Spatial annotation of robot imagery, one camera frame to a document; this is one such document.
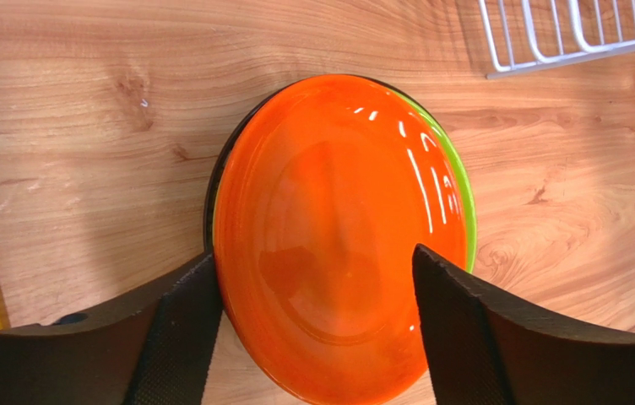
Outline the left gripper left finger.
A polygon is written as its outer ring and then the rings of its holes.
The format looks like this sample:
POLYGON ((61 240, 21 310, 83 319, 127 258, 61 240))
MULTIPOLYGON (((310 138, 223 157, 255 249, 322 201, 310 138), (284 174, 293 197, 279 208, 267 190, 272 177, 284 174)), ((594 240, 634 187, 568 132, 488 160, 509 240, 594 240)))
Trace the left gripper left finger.
POLYGON ((214 258, 49 325, 0 331, 0 404, 199 404, 223 311, 214 258))

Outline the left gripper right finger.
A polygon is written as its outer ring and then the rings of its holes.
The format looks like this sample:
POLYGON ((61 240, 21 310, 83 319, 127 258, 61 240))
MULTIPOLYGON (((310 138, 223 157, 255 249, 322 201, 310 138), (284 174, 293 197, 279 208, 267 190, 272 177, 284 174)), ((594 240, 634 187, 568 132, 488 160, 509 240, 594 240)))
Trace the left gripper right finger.
POLYGON ((564 316, 424 245, 412 274, 440 404, 635 404, 635 333, 564 316))

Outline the red floral plate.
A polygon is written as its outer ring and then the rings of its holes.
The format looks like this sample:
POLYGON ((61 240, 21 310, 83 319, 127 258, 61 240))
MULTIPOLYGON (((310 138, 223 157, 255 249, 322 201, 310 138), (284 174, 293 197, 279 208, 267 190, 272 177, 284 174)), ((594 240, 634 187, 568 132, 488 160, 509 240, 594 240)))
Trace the red floral plate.
POLYGON ((214 249, 214 211, 217 203, 217 196, 220 188, 221 178, 225 171, 225 167, 227 166, 228 159, 230 154, 236 144, 236 141, 241 136, 246 125, 253 119, 253 117, 263 108, 265 104, 267 104, 270 100, 272 100, 277 94, 285 91, 289 87, 293 87, 294 85, 307 81, 313 78, 317 78, 318 76, 311 76, 308 78, 304 78, 301 80, 297 80, 293 83, 287 84, 282 88, 279 88, 263 98, 259 103, 257 103, 236 125, 233 129, 231 135, 226 139, 223 148, 221 149, 218 158, 214 164, 211 175, 209 177, 208 188, 205 193, 204 199, 204 209, 203 209, 203 228, 202 228, 202 237, 203 237, 203 247, 204 251, 212 251, 214 249))

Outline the green plate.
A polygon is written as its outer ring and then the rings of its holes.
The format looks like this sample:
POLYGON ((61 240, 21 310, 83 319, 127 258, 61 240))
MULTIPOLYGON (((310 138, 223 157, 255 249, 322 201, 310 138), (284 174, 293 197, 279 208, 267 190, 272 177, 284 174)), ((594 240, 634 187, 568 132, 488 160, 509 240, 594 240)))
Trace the green plate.
POLYGON ((472 273, 475 268, 477 257, 478 223, 474 193, 470 185, 467 170, 465 169, 464 164, 459 157, 458 150, 455 148, 452 140, 442 128, 442 126, 437 122, 437 120, 422 105, 420 105, 416 100, 412 99, 406 93, 402 92, 399 89, 395 89, 394 92, 407 103, 409 103, 413 107, 413 109, 416 110, 417 113, 426 122, 429 123, 432 131, 435 133, 435 137, 442 145, 442 148, 445 150, 445 154, 448 158, 448 161, 450 162, 455 180, 457 182, 457 190, 459 191, 460 199, 465 211, 464 216, 466 218, 466 232, 468 239, 466 271, 468 273, 472 273))

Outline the orange plate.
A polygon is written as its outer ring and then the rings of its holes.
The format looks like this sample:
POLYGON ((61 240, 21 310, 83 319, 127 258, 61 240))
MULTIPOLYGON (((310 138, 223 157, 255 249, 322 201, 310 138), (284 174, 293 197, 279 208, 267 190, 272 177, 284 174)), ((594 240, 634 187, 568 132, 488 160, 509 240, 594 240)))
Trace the orange plate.
POLYGON ((278 386, 381 404, 426 372, 412 278, 425 245, 466 271, 445 150, 394 86, 318 75, 246 125, 221 178, 214 253, 225 311, 278 386))

